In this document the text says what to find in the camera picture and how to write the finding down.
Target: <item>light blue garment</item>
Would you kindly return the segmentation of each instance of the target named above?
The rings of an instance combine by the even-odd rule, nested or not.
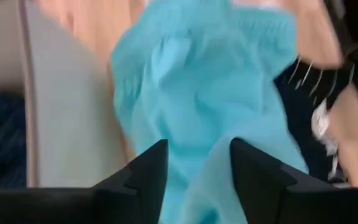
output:
[[[112,72],[124,132],[138,154],[169,141],[163,224],[246,223],[234,137],[308,171],[273,83],[296,55],[292,16],[224,0],[154,2],[121,38]]]

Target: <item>blue cloth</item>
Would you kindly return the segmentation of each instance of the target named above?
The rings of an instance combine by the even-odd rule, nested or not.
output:
[[[273,79],[296,58],[283,11],[223,0],[152,3],[112,53],[114,107],[138,154],[168,139],[163,224],[246,223],[234,137],[307,172]]]
[[[24,99],[0,93],[0,188],[26,187]]]

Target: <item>turquoise fabric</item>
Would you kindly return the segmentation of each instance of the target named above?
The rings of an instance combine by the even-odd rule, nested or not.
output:
[[[296,58],[283,11],[223,0],[152,3],[112,53],[114,107],[138,154],[169,141],[163,224],[246,223],[229,143],[307,172],[273,79]]]

